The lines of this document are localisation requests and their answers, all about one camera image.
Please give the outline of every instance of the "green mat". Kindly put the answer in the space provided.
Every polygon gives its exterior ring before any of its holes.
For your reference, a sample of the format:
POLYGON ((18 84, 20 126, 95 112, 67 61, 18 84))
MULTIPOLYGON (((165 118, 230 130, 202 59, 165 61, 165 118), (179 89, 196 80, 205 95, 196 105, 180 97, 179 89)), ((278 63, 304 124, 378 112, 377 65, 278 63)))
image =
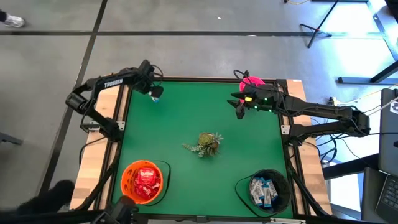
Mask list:
MULTIPOLYGON (((286 177, 278 117, 246 111, 236 119, 226 100, 238 84, 164 82, 155 104, 147 95, 133 93, 121 149, 112 201, 121 195, 125 168, 140 159, 162 160, 171 165, 169 191, 153 207, 140 205, 140 213, 255 217, 238 199, 235 183, 261 169, 275 169, 286 177), (222 134, 219 154, 199 158, 182 143, 195 145, 202 132, 222 134)), ((156 162, 167 179, 169 169, 156 162)), ((250 201, 246 179, 238 192, 258 215, 266 216, 250 201)), ((292 218, 291 206, 276 215, 292 218)))

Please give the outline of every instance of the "tripod stand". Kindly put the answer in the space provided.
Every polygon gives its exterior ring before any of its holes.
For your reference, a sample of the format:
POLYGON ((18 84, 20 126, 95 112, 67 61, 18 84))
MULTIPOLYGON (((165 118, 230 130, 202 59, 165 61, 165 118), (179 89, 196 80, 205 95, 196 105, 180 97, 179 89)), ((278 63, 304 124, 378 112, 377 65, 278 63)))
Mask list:
POLYGON ((322 32, 320 29, 321 29, 321 26, 323 25, 323 23, 324 23, 324 22, 326 21, 326 19, 328 18, 328 16, 329 16, 329 14, 331 13, 331 11, 332 11, 332 10, 335 8, 335 6, 337 5, 338 1, 339 1, 339 0, 336 0, 336 1, 335 1, 335 3, 333 4, 333 6, 331 7, 331 9, 329 10, 328 14, 325 16, 325 18, 323 18, 321 24, 319 24, 318 28, 314 28, 314 27, 312 27, 312 26, 308 26, 308 25, 305 25, 305 24, 300 24, 300 26, 304 26, 304 27, 306 27, 306 28, 309 28, 309 29, 311 29, 311 30, 314 30, 314 32, 312 33, 312 37, 311 37, 310 43, 309 43, 308 46, 307 46, 308 48, 311 47, 312 42, 314 41, 315 37, 316 37, 318 34, 326 34, 327 37, 331 37, 331 36, 332 36, 332 34, 327 33, 327 32, 322 32))

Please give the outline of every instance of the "wooden table frame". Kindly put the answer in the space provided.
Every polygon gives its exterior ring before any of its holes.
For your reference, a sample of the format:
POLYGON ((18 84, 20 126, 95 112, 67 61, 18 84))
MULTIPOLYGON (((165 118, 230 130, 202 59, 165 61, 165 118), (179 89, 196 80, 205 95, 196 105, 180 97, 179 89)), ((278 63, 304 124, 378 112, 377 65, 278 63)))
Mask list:
MULTIPOLYGON (((167 78, 170 81, 181 80, 184 78, 167 78)), ((203 82, 204 80, 214 80, 215 78, 187 78, 190 80, 195 80, 198 82, 203 82)), ((236 82, 236 79, 220 78, 217 81, 225 82, 236 82)), ((295 96, 305 100, 305 94, 303 89, 303 83, 301 80, 273 80, 275 81, 279 89, 288 93, 291 96, 295 96)), ((96 110, 105 117, 114 118, 117 121, 125 121, 128 114, 128 108, 126 106, 130 102, 131 92, 126 86, 116 86, 103 90, 99 94, 99 98, 96 104, 96 110)), ((311 120, 309 116, 298 116, 295 118, 283 117, 280 119, 280 123, 290 124, 294 122, 295 124, 302 124, 305 126, 311 125, 311 120)), ((94 141, 102 137, 102 135, 95 131, 88 135, 87 142, 94 141)), ((308 138, 307 142, 315 144, 314 138, 308 138)), ((106 168, 112 163, 114 158, 116 148, 118 144, 110 143, 107 139, 103 139, 94 144, 90 144, 85 148, 83 158, 81 160, 81 166, 76 180, 75 190, 73 193, 72 201, 70 203, 70 208, 77 208, 84 199, 90 194, 94 189, 95 185, 98 183, 101 175, 105 172, 106 168)), ((292 164, 295 167, 297 173, 303 176, 305 185, 315 198, 315 200, 322 206, 322 208, 331 214, 331 207, 329 203, 329 198, 326 192, 325 180, 323 178, 322 167, 320 164, 318 151, 315 147, 304 144, 303 146, 296 147, 295 149, 289 147, 289 153, 295 153, 295 157, 291 158, 292 164)), ((90 207, 92 208, 105 208, 108 197, 111 195, 109 193, 109 183, 114 182, 116 175, 110 178, 103 188, 102 194, 97 198, 95 203, 90 207)), ((294 202, 296 206, 293 206, 294 213, 314 215, 313 210, 308 206, 305 200, 303 200, 300 189, 294 183, 295 197, 294 202)))

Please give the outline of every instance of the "succulent plant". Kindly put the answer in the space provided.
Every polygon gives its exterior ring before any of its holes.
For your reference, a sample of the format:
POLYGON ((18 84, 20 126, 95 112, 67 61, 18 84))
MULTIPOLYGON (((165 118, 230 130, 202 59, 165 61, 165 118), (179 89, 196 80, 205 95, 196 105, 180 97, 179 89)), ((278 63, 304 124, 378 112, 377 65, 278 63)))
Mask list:
POLYGON ((214 156, 218 152, 218 146, 220 145, 220 141, 223 139, 224 138, 221 137, 221 135, 218 133, 201 133, 199 135, 197 146, 182 144, 182 147, 192 152, 199 152, 198 157, 203 157, 205 155, 214 156))

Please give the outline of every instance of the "black bucket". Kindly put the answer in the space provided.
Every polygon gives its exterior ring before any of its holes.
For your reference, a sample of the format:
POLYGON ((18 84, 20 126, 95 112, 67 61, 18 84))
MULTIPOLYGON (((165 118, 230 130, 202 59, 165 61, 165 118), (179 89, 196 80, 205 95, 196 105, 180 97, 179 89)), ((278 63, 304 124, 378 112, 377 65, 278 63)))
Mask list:
POLYGON ((290 201, 292 199, 292 193, 290 192, 289 183, 286 181, 285 177, 278 171, 272 169, 264 169, 256 172, 249 181, 248 186, 248 194, 253 203, 253 205, 257 206, 260 210, 270 213, 270 214, 277 214, 283 212, 287 206, 289 206, 290 201), (272 208, 263 208, 258 207, 254 202, 253 197, 250 194, 250 184, 255 177, 262 177, 264 180, 271 180, 275 186, 275 189, 278 193, 278 197, 275 201, 272 202, 272 208))

